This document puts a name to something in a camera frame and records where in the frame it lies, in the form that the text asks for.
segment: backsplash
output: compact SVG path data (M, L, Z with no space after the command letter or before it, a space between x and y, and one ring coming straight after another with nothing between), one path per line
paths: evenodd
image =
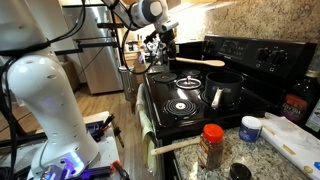
M201 40L205 34L218 34L320 44L319 0L231 2L234 3L209 11L186 10L173 15L180 23L177 39ZM320 46L309 69L320 70Z

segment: jar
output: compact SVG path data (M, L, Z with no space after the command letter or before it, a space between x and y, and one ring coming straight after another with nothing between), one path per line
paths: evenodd
M261 128L262 123L259 119L252 116L244 116L241 120L239 137L246 142L256 142Z
M199 164L207 170L220 167L223 153L223 129L216 124L203 128L199 143Z

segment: red lid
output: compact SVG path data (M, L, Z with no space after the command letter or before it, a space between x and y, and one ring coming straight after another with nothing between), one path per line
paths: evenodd
M210 142L220 142L223 134L223 129L216 124L207 124L203 128L203 137Z

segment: white container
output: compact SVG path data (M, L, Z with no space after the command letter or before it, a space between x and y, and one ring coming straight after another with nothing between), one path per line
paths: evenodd
M314 130L315 132L320 131L320 99L316 105L316 107L313 109L306 126L310 129Z

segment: countertop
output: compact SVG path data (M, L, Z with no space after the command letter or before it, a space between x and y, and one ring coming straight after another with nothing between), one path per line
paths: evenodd
M225 130L222 165L213 171L207 171L198 165L198 145L175 150L174 154L182 179L225 180L229 177L229 169L234 162L246 165L252 173L253 180L308 179L262 137L259 137L255 143L248 143L239 138L238 132L239 128Z

